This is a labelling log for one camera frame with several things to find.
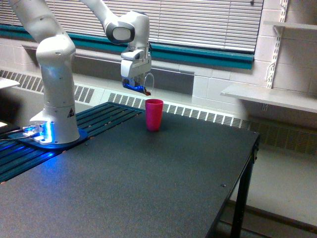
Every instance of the warning label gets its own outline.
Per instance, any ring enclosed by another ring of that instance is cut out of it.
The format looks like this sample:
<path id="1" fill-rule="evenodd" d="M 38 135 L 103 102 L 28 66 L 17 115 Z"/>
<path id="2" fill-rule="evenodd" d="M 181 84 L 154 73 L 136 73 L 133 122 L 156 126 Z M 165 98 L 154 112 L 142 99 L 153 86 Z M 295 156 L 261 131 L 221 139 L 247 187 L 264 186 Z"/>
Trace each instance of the warning label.
<path id="1" fill-rule="evenodd" d="M 68 117 L 67 117 L 67 118 L 71 118 L 71 117 L 74 116 L 74 115 L 75 115 L 75 113 L 74 113 L 73 109 L 70 108 L 70 111 L 69 111 L 69 113 L 68 113 Z"/>

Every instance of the table leg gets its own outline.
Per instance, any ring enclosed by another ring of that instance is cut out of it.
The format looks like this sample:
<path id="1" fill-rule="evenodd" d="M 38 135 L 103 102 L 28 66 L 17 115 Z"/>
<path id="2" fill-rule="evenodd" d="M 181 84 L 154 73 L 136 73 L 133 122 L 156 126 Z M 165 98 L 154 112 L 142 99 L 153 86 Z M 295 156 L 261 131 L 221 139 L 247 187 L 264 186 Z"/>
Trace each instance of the table leg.
<path id="1" fill-rule="evenodd" d="M 249 192 L 254 159 L 255 159 L 255 153 L 253 152 L 251 155 L 251 159 L 249 160 L 249 163 L 240 178 L 239 190 L 238 190 L 238 196 L 236 201 L 236 207 L 234 210 L 230 238 L 240 237 L 244 210 L 247 204 L 247 197 Z"/>

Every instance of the radiator vent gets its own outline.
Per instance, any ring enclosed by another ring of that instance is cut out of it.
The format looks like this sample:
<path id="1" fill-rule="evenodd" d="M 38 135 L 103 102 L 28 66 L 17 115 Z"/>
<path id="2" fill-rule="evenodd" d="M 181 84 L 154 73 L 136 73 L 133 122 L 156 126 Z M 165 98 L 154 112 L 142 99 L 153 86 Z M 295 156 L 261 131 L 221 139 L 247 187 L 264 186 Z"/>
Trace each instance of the radiator vent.
<path id="1" fill-rule="evenodd" d="M 0 70 L 0 77 L 15 80 L 20 83 L 17 87 L 39 93 L 44 92 L 43 81 L 41 78 L 27 74 L 16 73 L 7 70 Z M 94 88 L 75 85 L 75 101 L 90 103 L 94 94 Z"/>
<path id="2" fill-rule="evenodd" d="M 108 101 L 140 109 L 145 108 L 144 98 L 138 98 L 129 94 L 124 95 L 123 93 L 111 92 Z M 234 115 L 186 107 L 185 105 L 176 103 L 164 103 L 163 111 L 188 118 L 257 131 L 261 134 L 261 143 L 311 155 L 317 154 L 317 134 L 314 133 L 270 125 L 264 122 L 251 122 L 236 118 Z"/>
<path id="3" fill-rule="evenodd" d="M 261 134 L 261 143 L 316 155 L 317 134 L 261 122 L 251 122 L 250 130 Z"/>

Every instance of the white shelf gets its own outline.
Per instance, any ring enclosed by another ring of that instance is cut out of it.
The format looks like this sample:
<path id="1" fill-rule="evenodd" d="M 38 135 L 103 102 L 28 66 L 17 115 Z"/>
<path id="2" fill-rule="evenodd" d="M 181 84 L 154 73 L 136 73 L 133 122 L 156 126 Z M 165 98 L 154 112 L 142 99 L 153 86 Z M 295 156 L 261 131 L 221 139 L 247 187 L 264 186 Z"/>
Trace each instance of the white shelf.
<path id="1" fill-rule="evenodd" d="M 235 83 L 224 89 L 221 95 L 317 113 L 317 96 L 311 94 Z"/>
<path id="2" fill-rule="evenodd" d="M 264 21 L 264 24 L 272 25 L 275 27 L 286 27 L 286 28 L 292 28 L 292 29 L 317 30 L 317 25 L 287 23 L 287 22 L 278 22 L 278 21 Z"/>
<path id="3" fill-rule="evenodd" d="M 17 81 L 0 77 L 0 89 L 13 87 L 17 85 L 19 85 Z"/>

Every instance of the wire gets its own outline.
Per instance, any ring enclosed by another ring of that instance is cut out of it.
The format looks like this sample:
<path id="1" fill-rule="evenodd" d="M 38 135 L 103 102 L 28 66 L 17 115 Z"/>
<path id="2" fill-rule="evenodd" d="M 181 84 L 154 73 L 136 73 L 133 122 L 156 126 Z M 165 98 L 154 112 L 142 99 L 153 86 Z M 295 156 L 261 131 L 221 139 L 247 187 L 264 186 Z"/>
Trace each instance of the wire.
<path id="1" fill-rule="evenodd" d="M 32 136 L 23 136 L 23 137 L 18 137 L 18 138 L 0 139 L 0 141 L 19 140 L 19 139 L 26 139 L 26 138 L 31 138 L 31 137 L 32 137 Z"/>
<path id="2" fill-rule="evenodd" d="M 6 132 L 6 133 L 3 133 L 0 135 L 0 137 L 3 137 L 5 135 L 10 135 L 12 133 L 16 133 L 16 132 L 23 132 L 23 129 L 18 129 L 18 130 L 12 130 L 12 131 L 9 131 L 9 132 Z"/>

